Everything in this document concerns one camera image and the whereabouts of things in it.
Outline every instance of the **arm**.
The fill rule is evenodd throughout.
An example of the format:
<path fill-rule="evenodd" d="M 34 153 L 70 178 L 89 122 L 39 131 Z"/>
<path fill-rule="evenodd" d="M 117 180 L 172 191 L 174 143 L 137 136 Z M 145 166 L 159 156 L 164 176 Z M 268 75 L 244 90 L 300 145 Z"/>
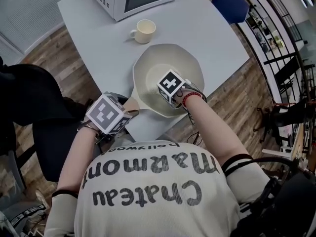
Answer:
<path fill-rule="evenodd" d="M 186 100 L 186 106 L 207 150 L 216 157 L 221 165 L 235 155 L 248 154 L 237 135 L 202 98 L 196 95 L 190 96 Z"/>
<path fill-rule="evenodd" d="M 75 136 L 60 173 L 57 190 L 78 193 L 85 171 L 92 161 L 96 132 L 83 127 Z"/>

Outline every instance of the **cream mug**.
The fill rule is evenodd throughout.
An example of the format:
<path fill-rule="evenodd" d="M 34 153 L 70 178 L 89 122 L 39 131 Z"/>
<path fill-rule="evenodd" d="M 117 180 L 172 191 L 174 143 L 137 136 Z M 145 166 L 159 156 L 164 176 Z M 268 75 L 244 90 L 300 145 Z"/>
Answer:
<path fill-rule="evenodd" d="M 130 32 L 130 37 L 138 43 L 146 44 L 151 41 L 155 31 L 155 23 L 149 19 L 143 19 L 137 23 L 136 30 Z"/>

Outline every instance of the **large bowl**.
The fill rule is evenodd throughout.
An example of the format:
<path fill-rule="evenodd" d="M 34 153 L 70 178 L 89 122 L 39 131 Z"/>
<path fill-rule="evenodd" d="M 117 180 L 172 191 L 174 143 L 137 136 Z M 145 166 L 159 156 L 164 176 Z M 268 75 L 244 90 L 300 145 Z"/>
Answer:
<path fill-rule="evenodd" d="M 181 115 L 183 108 L 172 108 L 159 94 L 157 82 L 172 69 L 183 79 L 204 90 L 204 79 L 197 59 L 175 44 L 157 44 L 147 48 L 133 67 L 134 89 L 132 97 L 140 109 L 152 110 L 166 118 Z"/>

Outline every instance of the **mug handle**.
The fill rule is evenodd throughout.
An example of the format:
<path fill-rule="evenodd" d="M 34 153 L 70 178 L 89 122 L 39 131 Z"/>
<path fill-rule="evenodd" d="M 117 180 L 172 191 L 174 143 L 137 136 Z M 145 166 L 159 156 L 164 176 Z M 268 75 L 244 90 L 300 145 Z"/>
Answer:
<path fill-rule="evenodd" d="M 132 30 L 132 31 L 130 31 L 129 36 L 130 36 L 132 39 L 134 39 L 136 33 L 137 33 L 137 30 Z"/>

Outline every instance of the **floor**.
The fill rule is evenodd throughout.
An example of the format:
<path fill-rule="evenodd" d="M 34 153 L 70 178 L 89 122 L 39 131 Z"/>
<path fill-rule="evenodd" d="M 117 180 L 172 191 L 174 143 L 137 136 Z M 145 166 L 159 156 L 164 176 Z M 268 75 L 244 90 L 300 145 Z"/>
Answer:
<path fill-rule="evenodd" d="M 272 100 L 259 64 L 246 39 L 237 27 L 233 26 L 233 30 L 248 52 L 250 59 L 208 97 L 208 102 L 238 135 L 249 153 L 254 158 L 258 158 L 263 156 L 263 148 L 278 150 L 274 138 L 268 136 L 266 141 L 260 144 L 259 140 L 263 131 L 253 132 L 253 128 L 258 126 L 261 121 L 261 115 L 256 110 L 257 107 L 270 106 Z M 87 99 L 96 100 L 101 95 L 66 27 L 57 30 L 43 41 L 22 63 L 36 64 L 48 70 L 56 79 L 63 96 L 75 101 L 85 103 Z M 170 129 L 167 135 L 179 142 L 186 142 L 193 130 L 188 118 L 184 118 Z M 32 127 L 16 126 L 16 135 L 17 155 L 19 156 L 33 144 Z M 273 165 L 266 165 L 266 168 L 271 169 Z M 34 199 L 35 189 L 39 189 L 51 203 L 51 194 L 56 189 L 56 183 L 44 179 L 36 154 L 21 168 L 21 171 L 28 187 L 26 196 Z M 4 180 L 4 176 L 6 176 L 5 172 L 0 169 L 0 179 Z M 2 185 L 0 189 L 12 185 L 10 179 L 7 179 L 5 183 L 6 185 Z"/>

